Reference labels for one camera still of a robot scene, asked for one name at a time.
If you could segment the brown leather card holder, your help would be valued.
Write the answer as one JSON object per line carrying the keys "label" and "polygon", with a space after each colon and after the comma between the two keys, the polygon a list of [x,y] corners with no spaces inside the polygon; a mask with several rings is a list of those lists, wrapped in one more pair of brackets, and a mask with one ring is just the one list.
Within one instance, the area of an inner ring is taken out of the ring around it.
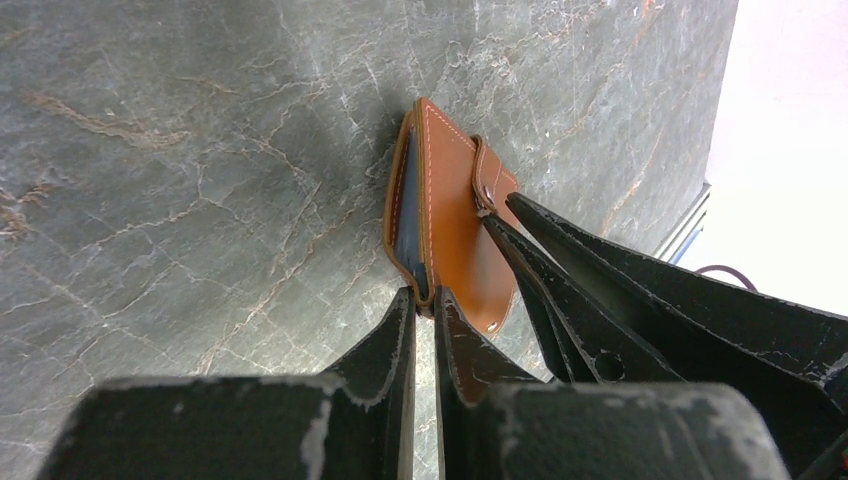
{"label": "brown leather card holder", "polygon": [[482,219],[496,214],[517,226],[506,199],[518,189],[482,136],[465,133],[430,99],[414,102],[393,155],[383,242],[421,315],[434,315],[443,286],[478,331],[503,327],[516,280]]}

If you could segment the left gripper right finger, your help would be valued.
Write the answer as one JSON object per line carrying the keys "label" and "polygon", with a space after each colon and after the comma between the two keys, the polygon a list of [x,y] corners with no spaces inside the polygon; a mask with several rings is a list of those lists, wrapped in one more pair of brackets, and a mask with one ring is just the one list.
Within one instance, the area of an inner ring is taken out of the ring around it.
{"label": "left gripper right finger", "polygon": [[434,297],[444,479],[785,479],[761,415],[714,383],[545,383]]}

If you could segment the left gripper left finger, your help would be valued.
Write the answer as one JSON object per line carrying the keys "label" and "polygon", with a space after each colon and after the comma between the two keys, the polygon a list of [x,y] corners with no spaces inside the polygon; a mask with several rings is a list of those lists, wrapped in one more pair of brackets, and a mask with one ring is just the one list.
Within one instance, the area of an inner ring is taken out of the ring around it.
{"label": "left gripper left finger", "polygon": [[319,373],[125,377],[90,389],[41,479],[408,479],[415,305]]}

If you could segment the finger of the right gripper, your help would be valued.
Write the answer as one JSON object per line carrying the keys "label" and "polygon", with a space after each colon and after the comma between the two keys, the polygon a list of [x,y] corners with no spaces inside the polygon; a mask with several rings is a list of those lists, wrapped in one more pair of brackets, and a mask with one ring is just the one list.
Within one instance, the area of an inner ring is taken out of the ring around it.
{"label": "finger of the right gripper", "polygon": [[847,475],[847,319],[711,279],[596,236],[520,193],[516,228],[683,379],[729,385],[790,475]]}
{"label": "finger of the right gripper", "polygon": [[569,383],[679,382],[683,378],[616,322],[541,248],[495,214],[483,218],[518,282],[546,366]]}

